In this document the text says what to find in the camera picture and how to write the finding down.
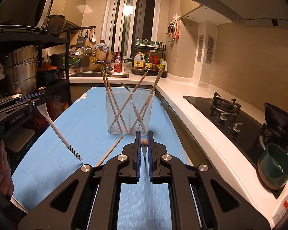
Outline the person left hand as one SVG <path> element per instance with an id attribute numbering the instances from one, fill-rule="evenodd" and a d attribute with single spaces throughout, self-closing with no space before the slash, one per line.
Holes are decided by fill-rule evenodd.
<path id="1" fill-rule="evenodd" d="M 12 196 L 14 184 L 11 177 L 11 168 L 7 161 L 7 153 L 4 149 L 4 142 L 0 141 L 0 191 L 6 196 Z"/>

